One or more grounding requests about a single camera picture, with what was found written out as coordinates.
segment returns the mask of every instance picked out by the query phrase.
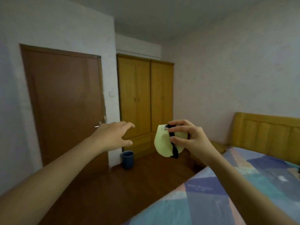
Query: wardrobe door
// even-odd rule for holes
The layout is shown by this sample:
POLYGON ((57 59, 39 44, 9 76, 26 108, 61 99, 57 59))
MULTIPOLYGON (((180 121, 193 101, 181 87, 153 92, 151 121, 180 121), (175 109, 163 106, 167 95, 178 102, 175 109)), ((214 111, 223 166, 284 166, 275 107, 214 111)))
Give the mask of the wardrobe door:
MULTIPOLYGON (((122 121, 137 125, 137 90, 135 60, 118 57, 118 81, 122 121)), ((124 139, 137 136, 137 128, 129 129, 124 139)))
POLYGON ((173 65, 163 65, 163 123, 173 120, 173 65))
POLYGON ((137 134, 151 132, 150 62, 135 60, 137 79, 137 134))
POLYGON ((163 122, 163 64, 151 62, 151 131, 163 122))

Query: wooden floor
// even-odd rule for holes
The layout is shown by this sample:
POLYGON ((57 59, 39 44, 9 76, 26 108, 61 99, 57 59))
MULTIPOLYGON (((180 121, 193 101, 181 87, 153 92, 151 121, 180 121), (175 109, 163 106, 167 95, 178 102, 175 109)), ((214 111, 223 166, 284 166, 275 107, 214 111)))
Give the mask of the wooden floor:
POLYGON ((90 180, 72 183, 40 224, 120 225, 187 181, 199 170, 185 149, 179 159, 157 152, 90 180))

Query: door frame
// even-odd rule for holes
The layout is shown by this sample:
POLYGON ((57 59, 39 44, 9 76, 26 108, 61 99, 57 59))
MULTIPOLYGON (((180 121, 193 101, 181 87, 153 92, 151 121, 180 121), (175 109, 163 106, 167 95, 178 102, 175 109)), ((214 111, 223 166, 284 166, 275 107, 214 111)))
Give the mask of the door frame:
POLYGON ((43 134, 42 134, 41 122, 40 122, 40 118, 39 118, 37 100, 36 100, 36 95, 35 95, 35 91, 34 91, 34 84, 32 82, 30 73, 28 73, 28 71, 26 71, 26 69, 28 70, 29 67, 28 67, 27 63, 24 61, 25 51, 33 51, 33 52, 40 52, 40 53, 65 55, 65 56, 71 56, 71 57, 97 59, 98 66, 99 66, 99 79, 100 79, 99 86, 100 86, 100 93, 101 93, 100 96, 103 101, 102 112, 104 114, 104 123, 106 123, 106 110, 105 110, 105 101, 104 101, 104 95, 103 95, 101 56, 72 52, 72 51, 65 51, 65 50, 58 50, 58 49, 51 49, 51 48, 44 48, 44 47, 38 47, 38 46, 31 46, 31 45, 25 45, 25 44, 20 44, 20 50, 21 50, 22 63, 24 66, 26 82, 27 82, 27 88, 28 88, 28 92, 30 95, 29 98, 30 98, 30 104, 32 107, 32 112, 33 112, 33 117, 34 117, 34 125, 36 128, 37 138, 38 138, 38 142, 39 142, 40 155, 41 155, 43 166, 45 166, 45 158, 44 158, 44 154, 42 153, 44 150, 44 146, 43 146, 43 140, 42 140, 43 134))

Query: wardrobe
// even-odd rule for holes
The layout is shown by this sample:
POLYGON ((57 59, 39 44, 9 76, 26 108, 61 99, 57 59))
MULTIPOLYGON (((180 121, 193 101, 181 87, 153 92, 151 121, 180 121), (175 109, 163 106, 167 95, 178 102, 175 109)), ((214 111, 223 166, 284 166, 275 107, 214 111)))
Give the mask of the wardrobe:
POLYGON ((120 114, 135 124, 123 139, 133 145, 124 150, 141 157, 155 151, 158 125, 173 119, 174 63, 117 54, 120 114))

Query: door handle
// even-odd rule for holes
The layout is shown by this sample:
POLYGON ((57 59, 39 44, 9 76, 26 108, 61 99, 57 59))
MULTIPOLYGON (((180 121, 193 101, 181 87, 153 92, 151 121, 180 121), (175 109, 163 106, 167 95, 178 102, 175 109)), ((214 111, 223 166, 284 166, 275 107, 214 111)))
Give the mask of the door handle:
POLYGON ((101 124, 102 124, 102 121, 100 121, 98 125, 94 125, 94 127, 98 128, 101 124))

